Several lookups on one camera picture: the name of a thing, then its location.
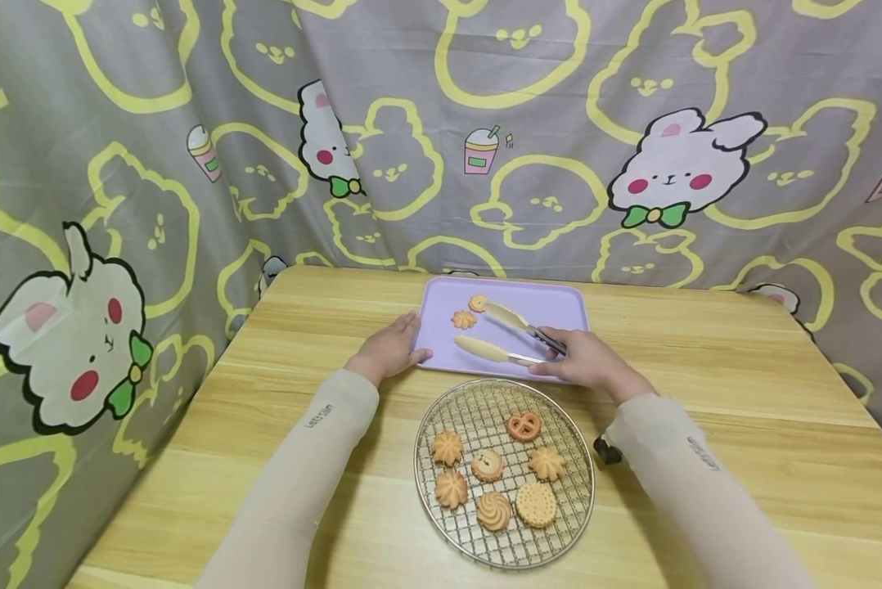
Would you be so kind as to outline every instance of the hand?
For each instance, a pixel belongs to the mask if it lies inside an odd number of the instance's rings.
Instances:
[[[653,385],[640,372],[635,371],[610,346],[591,332],[541,327],[549,337],[558,339],[569,350],[558,362],[534,364],[529,372],[541,376],[556,376],[572,384],[589,389],[603,389],[615,405],[631,397],[653,393]],[[549,351],[549,359],[556,353]]]
[[[379,329],[362,342],[359,352],[346,363],[346,370],[366,377],[376,386],[384,378],[395,376],[431,358],[430,349],[411,352],[412,340],[421,327],[417,312],[409,311],[391,325]]]

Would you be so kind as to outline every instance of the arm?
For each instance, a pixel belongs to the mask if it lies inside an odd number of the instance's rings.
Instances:
[[[711,587],[815,587],[752,497],[713,458],[686,411],[659,397],[594,334],[545,330],[569,347],[569,355],[530,370],[608,392],[617,405],[608,438],[686,538]]]
[[[409,353],[418,325],[414,312],[399,317],[319,387],[251,486],[196,587],[304,586],[313,535],[372,422],[379,383],[430,357],[427,349]]]

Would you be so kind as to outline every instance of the person's left hand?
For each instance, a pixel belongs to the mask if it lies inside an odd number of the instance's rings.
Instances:
[[[366,377],[369,382],[379,386],[381,380],[395,376],[431,358],[430,349],[416,349],[410,352],[412,340],[421,327],[417,312],[409,311],[397,318],[391,325],[379,329],[362,342],[359,352],[346,363],[346,370]]]

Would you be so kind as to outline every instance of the green bow tie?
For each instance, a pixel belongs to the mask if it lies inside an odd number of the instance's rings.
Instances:
[[[668,229],[679,227],[686,221],[686,212],[689,210],[688,203],[677,203],[665,207],[665,209],[647,209],[645,206],[634,205],[628,209],[621,226],[625,229],[637,227],[643,223],[660,223]]]
[[[344,180],[340,176],[330,176],[330,194],[336,198],[346,198],[349,194],[366,194],[359,180]]]
[[[143,368],[150,364],[152,346],[137,332],[130,333],[130,359],[133,364],[127,376],[107,395],[107,405],[114,412],[115,420],[122,420],[133,409],[133,391],[143,378]]]

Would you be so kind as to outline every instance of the lavender plastic tray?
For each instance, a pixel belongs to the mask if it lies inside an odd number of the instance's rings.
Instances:
[[[471,329],[454,327],[455,311],[470,310],[467,302],[475,294],[498,303],[523,316],[536,326],[588,330],[588,315],[582,293],[569,286],[538,285],[522,281],[482,280],[476,278],[435,277],[428,280],[421,299],[421,330],[416,348],[430,348],[434,357],[421,364],[433,371],[469,372],[489,376],[559,382],[548,376],[533,376],[525,366],[490,362],[477,358],[454,344],[454,335],[469,335],[533,358],[546,358],[548,348],[532,336],[504,327],[486,312],[474,312],[477,324]]]

